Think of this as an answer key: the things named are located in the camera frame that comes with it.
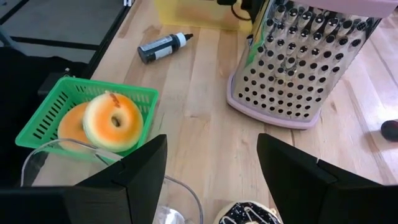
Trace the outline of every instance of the box grater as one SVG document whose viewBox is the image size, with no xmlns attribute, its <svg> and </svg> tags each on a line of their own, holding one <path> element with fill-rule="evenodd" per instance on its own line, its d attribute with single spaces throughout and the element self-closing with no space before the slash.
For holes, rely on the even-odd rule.
<svg viewBox="0 0 398 224">
<path fill-rule="evenodd" d="M 266 1 L 228 81 L 228 103 L 265 123 L 312 127 L 327 96 L 396 1 Z"/>
</svg>

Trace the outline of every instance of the green plastic basket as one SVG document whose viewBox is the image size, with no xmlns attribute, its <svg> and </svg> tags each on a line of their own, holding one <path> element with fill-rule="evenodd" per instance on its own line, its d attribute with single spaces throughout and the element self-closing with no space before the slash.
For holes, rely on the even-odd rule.
<svg viewBox="0 0 398 224">
<path fill-rule="evenodd" d="M 154 117 L 158 91 L 151 88 L 71 77 L 59 79 L 18 134 L 16 144 L 36 149 L 51 140 L 57 139 L 58 125 L 63 116 L 74 106 L 91 101 L 105 91 L 120 93 L 132 99 L 144 118 L 144 129 L 138 143 L 128 151 L 119 153 L 120 156 L 130 154 L 146 141 Z"/>
</svg>

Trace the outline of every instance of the small bottle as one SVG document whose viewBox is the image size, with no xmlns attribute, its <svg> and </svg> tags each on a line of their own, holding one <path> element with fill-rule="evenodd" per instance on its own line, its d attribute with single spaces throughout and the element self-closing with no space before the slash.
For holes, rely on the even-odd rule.
<svg viewBox="0 0 398 224">
<path fill-rule="evenodd" d="M 193 37 L 193 34 L 170 34 L 149 44 L 139 46 L 138 54 L 142 62 L 148 64 L 178 51 L 179 48 L 187 44 L 187 40 L 191 37 Z"/>
<path fill-rule="evenodd" d="M 381 125 L 381 135 L 393 142 L 398 141 L 398 120 L 386 121 Z"/>
</svg>

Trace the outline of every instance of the wooden countertop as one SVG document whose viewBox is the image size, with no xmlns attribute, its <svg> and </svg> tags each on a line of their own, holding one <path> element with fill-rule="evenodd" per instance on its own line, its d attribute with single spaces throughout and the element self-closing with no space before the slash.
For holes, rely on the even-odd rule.
<svg viewBox="0 0 398 224">
<path fill-rule="evenodd" d="M 176 32 L 195 37 L 176 54 L 144 65 L 137 47 Z M 228 202 L 255 200 L 275 207 L 256 153 L 269 133 L 336 166 L 381 184 L 398 180 L 398 144 L 380 134 L 398 119 L 398 12 L 384 19 L 306 131 L 249 118 L 226 102 L 226 82 L 244 49 L 237 32 L 162 26 L 152 1 L 137 1 L 93 79 L 155 88 L 159 101 L 149 139 L 167 134 L 167 174 L 200 197 L 205 223 Z"/>
</svg>

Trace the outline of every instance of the toy donut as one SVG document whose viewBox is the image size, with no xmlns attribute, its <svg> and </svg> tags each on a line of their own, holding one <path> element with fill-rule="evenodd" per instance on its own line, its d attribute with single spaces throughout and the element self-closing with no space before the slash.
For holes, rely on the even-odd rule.
<svg viewBox="0 0 398 224">
<path fill-rule="evenodd" d="M 87 138 L 97 147 L 123 152 L 139 140 L 144 120 L 137 105 L 117 93 L 97 96 L 87 106 L 83 127 Z"/>
<path fill-rule="evenodd" d="M 218 213 L 214 224 L 280 224 L 276 211 L 253 201 L 233 202 Z"/>
<path fill-rule="evenodd" d="M 87 105 L 88 103 L 81 103 L 66 113 L 58 126 L 58 138 L 74 139 L 86 144 L 91 144 L 83 129 L 83 116 Z M 87 150 L 74 142 L 62 141 L 59 144 L 62 148 L 70 151 L 81 152 Z"/>
</svg>

